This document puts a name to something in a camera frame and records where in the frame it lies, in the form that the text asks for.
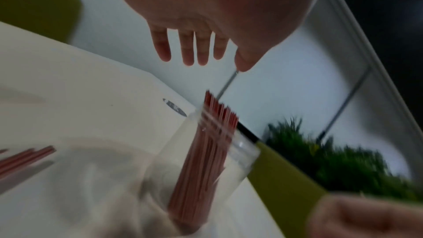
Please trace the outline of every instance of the bundle of red sticks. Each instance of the bundle of red sticks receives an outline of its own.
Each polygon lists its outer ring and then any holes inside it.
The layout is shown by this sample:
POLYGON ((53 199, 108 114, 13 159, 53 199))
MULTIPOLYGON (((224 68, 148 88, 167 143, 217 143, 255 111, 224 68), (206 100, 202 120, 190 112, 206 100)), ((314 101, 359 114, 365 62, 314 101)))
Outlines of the bundle of red sticks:
POLYGON ((170 217, 193 231, 208 219, 230 137, 238 124, 236 114, 209 91, 201 118, 168 205, 170 217))
MULTIPOLYGON (((6 149, 0 150, 0 153, 6 152, 6 149)), ((0 160, 0 179, 19 171, 30 164, 33 164, 42 158, 54 153, 56 149, 53 146, 45 147, 44 149, 35 151, 28 149, 26 151, 17 153, 10 157, 0 160)))

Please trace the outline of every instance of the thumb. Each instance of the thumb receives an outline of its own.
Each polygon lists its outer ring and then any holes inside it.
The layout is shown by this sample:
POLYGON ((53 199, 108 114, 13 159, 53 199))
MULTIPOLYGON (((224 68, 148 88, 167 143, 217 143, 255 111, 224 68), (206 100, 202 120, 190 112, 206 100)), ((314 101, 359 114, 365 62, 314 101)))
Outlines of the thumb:
POLYGON ((267 51, 251 51, 244 48, 238 48, 235 54, 235 66, 237 70, 246 72, 250 70, 267 51))

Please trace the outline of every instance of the green surface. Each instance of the green surface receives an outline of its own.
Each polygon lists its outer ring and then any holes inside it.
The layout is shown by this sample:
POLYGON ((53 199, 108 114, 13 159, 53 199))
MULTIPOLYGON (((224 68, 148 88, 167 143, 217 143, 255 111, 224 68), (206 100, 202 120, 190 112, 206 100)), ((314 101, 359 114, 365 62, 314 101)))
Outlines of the green surface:
POLYGON ((80 0, 0 0, 0 21, 67 42, 81 7, 80 0))
POLYGON ((286 238, 305 238, 307 218, 326 191, 274 150, 261 154, 248 178, 286 238))

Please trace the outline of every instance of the white tabletop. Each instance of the white tabletop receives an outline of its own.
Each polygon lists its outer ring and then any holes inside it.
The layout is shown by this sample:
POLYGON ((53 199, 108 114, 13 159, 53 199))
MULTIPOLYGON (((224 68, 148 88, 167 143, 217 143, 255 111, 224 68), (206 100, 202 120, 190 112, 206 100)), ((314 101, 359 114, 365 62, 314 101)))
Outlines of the white tabletop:
MULTIPOLYGON (((0 187, 0 236, 59 237, 78 224, 87 208, 72 203, 79 204, 81 189, 68 185, 65 163, 83 181, 90 157, 110 166, 133 163, 126 152, 157 154, 184 120, 163 99, 186 114, 194 110, 150 73, 0 23, 0 149, 58 149, 44 160, 51 167, 3 194, 0 187), (54 169, 60 161, 61 169, 54 169), (63 201, 70 195, 73 200, 63 201), (43 206, 60 206, 61 212, 47 215, 43 206)), ((244 237, 283 237, 247 179, 228 207, 244 237)))

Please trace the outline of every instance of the palm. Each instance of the palm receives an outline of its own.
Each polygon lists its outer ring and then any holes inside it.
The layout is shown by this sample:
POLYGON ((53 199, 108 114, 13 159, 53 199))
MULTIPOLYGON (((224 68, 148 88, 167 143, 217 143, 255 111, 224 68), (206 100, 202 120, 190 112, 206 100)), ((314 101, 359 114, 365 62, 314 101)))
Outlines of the palm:
POLYGON ((301 23, 311 0, 125 0, 148 21, 159 57, 171 59, 167 29, 177 29, 186 65, 208 62, 210 36, 215 32, 214 57, 221 59, 228 40, 237 46, 235 64, 249 70, 301 23))

